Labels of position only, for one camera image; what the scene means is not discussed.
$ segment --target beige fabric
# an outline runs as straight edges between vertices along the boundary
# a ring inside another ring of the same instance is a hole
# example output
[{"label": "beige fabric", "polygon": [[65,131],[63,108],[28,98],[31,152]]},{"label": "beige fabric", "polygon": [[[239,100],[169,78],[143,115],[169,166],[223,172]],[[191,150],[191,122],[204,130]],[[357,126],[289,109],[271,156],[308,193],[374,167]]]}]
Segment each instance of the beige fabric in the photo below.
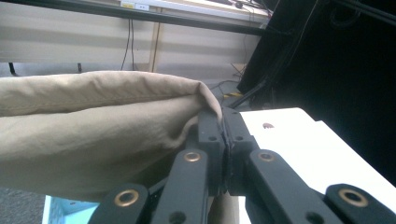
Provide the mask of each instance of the beige fabric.
[{"label": "beige fabric", "polygon": [[143,72],[0,78],[0,185],[99,201],[162,178],[197,113],[199,81]]}]

